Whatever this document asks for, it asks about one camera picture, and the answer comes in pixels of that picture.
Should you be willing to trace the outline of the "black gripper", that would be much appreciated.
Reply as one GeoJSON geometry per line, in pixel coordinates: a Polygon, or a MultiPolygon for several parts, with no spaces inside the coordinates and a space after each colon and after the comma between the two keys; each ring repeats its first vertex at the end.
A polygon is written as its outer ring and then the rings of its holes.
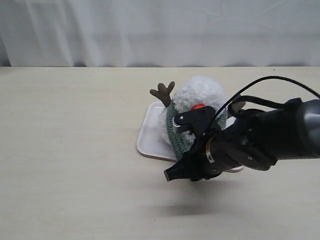
{"type": "Polygon", "coordinates": [[[164,170],[167,182],[188,179],[192,182],[210,180],[222,173],[238,173],[245,166],[232,158],[227,144],[234,134],[229,130],[213,130],[197,135],[184,157],[164,170]]]}

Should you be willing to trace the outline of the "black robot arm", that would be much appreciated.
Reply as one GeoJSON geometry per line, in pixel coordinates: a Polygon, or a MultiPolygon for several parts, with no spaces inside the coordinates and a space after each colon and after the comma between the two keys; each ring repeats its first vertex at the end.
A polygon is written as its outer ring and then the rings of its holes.
{"type": "Polygon", "coordinates": [[[272,107],[236,113],[226,129],[214,120],[215,109],[202,106],[173,118],[175,133],[191,132],[189,151],[164,171],[167,181],[209,180],[237,167],[267,171],[279,160],[317,159],[320,156],[320,101],[300,98],[272,103],[247,96],[246,100],[272,107]]]}

